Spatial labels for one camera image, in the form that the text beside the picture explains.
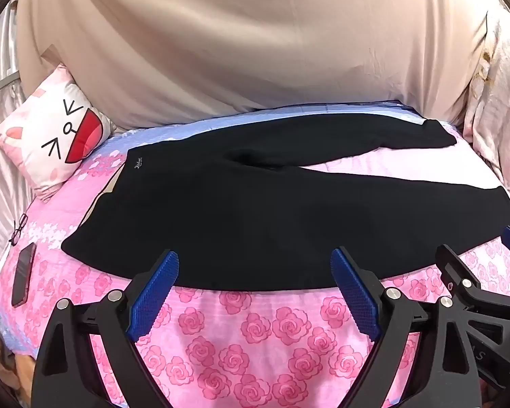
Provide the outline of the black pants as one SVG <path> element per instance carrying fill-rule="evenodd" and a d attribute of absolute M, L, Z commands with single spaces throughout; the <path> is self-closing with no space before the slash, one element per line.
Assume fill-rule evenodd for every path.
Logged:
<path fill-rule="evenodd" d="M 502 188 L 345 173 L 318 166 L 377 148 L 448 148 L 439 122 L 319 114 L 254 122 L 132 148 L 111 192 L 62 242 L 84 264 L 124 278 L 177 252 L 183 287 L 281 291 L 334 285 L 346 248 L 379 278 L 464 253 L 510 226 Z"/>

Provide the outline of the pink rose bed sheet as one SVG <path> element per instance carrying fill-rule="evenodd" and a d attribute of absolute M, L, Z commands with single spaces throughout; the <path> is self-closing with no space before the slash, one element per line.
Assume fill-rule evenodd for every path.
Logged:
<path fill-rule="evenodd" d="M 421 123 L 397 104 L 308 105 L 115 135 L 97 148 L 46 203 L 27 210 L 20 240 L 0 262 L 0 331 L 16 354 L 36 357 L 56 301 L 98 301 L 128 281 L 97 272 L 61 250 L 93 199 L 121 168 L 130 148 L 187 138 L 212 129 L 298 115 L 372 113 Z M 444 149 L 379 149 L 316 166 L 314 170 L 407 180 L 499 186 L 497 176 L 443 123 L 457 144 Z M 29 295 L 13 308 L 18 252 L 36 242 Z M 510 251 L 499 239 L 461 255 L 484 289 L 510 295 Z M 431 266 L 383 281 L 411 299 L 434 302 L 448 294 Z M 175 287 L 150 334 L 136 344 L 157 385 L 175 407 L 333 407 L 340 403 L 368 356 L 369 338 L 356 330 L 337 288 L 236 293 Z"/>

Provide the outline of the cartoon cat face pillow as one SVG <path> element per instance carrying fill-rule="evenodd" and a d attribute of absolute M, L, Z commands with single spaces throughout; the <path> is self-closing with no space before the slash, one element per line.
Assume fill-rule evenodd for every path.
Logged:
<path fill-rule="evenodd" d="M 114 130 L 60 64 L 0 124 L 0 148 L 47 201 Z"/>

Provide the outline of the black frame eyeglasses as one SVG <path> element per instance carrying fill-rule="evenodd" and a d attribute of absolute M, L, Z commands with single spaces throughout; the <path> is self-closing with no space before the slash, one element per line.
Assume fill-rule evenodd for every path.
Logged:
<path fill-rule="evenodd" d="M 9 239 L 10 245 L 15 246 L 18 243 L 21 233 L 24 227 L 26 226 L 27 221 L 28 221 L 27 214 L 22 214 L 19 218 L 19 221 L 13 221 L 13 233 Z"/>

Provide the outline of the brown crumpled cloth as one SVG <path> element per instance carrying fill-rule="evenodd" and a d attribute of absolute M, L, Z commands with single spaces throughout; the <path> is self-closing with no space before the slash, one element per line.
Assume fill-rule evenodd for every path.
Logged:
<path fill-rule="evenodd" d="M 16 355 L 0 336 L 0 407 L 30 407 L 36 361 Z"/>

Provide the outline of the black smartphone red case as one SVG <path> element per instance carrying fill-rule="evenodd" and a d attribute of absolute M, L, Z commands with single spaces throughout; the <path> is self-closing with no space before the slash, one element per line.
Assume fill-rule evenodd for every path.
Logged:
<path fill-rule="evenodd" d="M 35 255 L 35 242 L 28 244 L 19 253 L 11 297 L 11 304 L 13 308 L 17 308 L 26 303 Z"/>

